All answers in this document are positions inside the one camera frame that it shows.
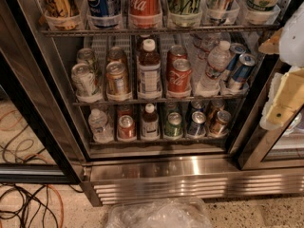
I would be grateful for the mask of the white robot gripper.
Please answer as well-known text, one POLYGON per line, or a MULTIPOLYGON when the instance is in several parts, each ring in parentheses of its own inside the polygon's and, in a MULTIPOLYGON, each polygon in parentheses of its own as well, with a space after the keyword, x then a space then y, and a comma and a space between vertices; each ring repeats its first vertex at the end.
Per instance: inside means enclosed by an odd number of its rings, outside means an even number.
POLYGON ((286 22, 263 42, 258 51, 278 54, 280 60, 292 66, 287 73, 276 73, 271 81, 268 101, 263 107, 259 125, 275 130, 288 122, 304 105, 304 2, 286 22))

